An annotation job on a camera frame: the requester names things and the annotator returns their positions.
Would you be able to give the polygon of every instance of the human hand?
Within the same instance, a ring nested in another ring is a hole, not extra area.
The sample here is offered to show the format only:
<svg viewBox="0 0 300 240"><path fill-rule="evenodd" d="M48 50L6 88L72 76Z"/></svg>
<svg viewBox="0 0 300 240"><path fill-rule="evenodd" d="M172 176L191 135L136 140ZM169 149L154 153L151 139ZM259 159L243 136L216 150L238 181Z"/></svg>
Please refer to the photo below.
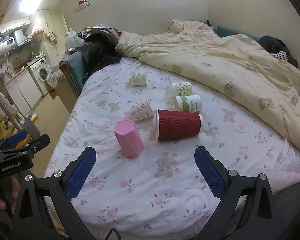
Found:
<svg viewBox="0 0 300 240"><path fill-rule="evenodd" d="M17 200L18 195L19 195L20 185L19 185L19 183L18 183L18 181L16 180L15 177L12 177L11 185L12 185L11 194L12 194L12 197L14 199L14 203L11 206L11 211L12 211L12 213L14 213L14 209L15 209L15 206L16 206L16 200ZM0 210L5 210L6 208L7 208L6 203L3 200L0 199Z"/></svg>

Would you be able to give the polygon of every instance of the wooden floor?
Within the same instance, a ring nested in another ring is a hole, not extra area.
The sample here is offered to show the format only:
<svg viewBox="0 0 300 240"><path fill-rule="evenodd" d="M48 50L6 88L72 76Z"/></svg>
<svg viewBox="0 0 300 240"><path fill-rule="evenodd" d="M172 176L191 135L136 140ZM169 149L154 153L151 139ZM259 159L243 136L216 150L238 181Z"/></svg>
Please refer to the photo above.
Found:
<svg viewBox="0 0 300 240"><path fill-rule="evenodd" d="M57 96L54 100L47 94L36 107L34 112L39 119L35 122L41 134L50 136L50 145L36 153L33 158L31 171L39 178L44 177L48 162L56 147L59 138L66 127L69 119L69 112Z"/></svg>

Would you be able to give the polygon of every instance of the countertop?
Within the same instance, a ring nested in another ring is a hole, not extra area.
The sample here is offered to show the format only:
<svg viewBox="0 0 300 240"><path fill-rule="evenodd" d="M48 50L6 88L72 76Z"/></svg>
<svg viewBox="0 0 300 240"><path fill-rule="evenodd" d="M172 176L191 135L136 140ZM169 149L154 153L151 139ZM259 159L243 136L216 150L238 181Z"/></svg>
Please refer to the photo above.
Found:
<svg viewBox="0 0 300 240"><path fill-rule="evenodd" d="M40 59L44 58L45 55L34 59L33 61L30 62L30 64L28 66L26 66L23 70L19 71L17 74L15 74L14 76L12 76L12 78L8 81L6 81L3 85L7 85L11 80L13 80L14 78L16 78L19 74L21 74L23 71L25 71L28 67L31 67L34 63L36 63L37 61L39 61Z"/></svg>

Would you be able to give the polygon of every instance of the kitchen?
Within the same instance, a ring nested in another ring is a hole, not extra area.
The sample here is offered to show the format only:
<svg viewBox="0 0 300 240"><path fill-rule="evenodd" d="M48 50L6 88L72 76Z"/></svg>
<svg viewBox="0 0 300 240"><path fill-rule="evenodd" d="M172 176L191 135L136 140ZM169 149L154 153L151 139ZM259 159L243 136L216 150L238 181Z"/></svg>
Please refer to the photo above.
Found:
<svg viewBox="0 0 300 240"><path fill-rule="evenodd" d="M59 0L14 0L0 23L0 91L26 116L48 93L68 29Z"/></svg>

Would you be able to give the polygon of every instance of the blanket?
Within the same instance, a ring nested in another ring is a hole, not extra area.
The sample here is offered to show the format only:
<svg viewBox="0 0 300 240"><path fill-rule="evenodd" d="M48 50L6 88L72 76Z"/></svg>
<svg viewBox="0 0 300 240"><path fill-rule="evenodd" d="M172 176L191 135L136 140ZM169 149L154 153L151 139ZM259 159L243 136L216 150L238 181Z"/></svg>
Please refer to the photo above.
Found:
<svg viewBox="0 0 300 240"><path fill-rule="evenodd" d="M176 22L163 34L123 32L116 50L223 93L300 150L300 71L252 38L220 38L202 22Z"/></svg>

